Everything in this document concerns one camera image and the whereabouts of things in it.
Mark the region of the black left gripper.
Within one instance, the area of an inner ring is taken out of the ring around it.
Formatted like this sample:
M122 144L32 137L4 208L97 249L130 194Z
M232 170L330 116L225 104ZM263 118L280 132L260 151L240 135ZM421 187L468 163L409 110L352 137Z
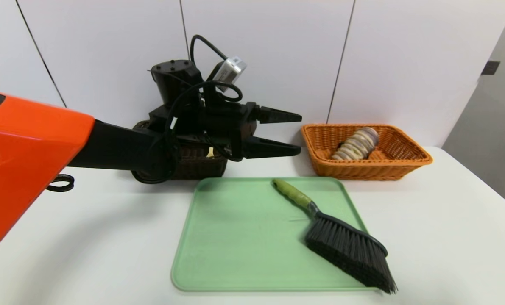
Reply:
M204 103L198 114L202 140L229 161L299 155L300 146L253 136L257 124L251 114L255 107L255 103ZM257 120L260 124L295 123L301 122L302 116L258 106Z

